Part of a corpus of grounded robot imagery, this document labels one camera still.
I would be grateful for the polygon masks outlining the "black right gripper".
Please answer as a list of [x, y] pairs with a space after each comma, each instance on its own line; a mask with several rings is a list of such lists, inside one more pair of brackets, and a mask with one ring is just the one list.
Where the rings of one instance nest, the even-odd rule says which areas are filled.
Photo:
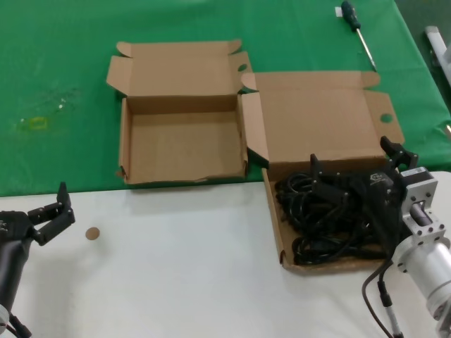
[[[402, 197], [399, 167], [406, 170], [417, 167], [419, 157], [400, 143], [382, 136], [380, 146], [387, 156], [386, 168], [352, 171], [347, 174], [352, 195], [362, 205], [362, 211], [384, 250], [392, 254], [400, 243]], [[322, 167], [315, 154], [310, 155], [311, 192], [336, 206], [345, 206], [349, 194], [346, 190], [323, 179]]]

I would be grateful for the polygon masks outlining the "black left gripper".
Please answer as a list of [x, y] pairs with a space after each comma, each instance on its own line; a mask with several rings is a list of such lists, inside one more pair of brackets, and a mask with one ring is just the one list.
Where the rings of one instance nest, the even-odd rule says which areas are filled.
[[[35, 232], [34, 223], [45, 222], [49, 223]], [[7, 244], [29, 246], [33, 237], [40, 246], [44, 246], [74, 222], [75, 215], [67, 186], [65, 182], [61, 182], [55, 203], [36, 208], [27, 214], [22, 211], [1, 212], [1, 246]]]

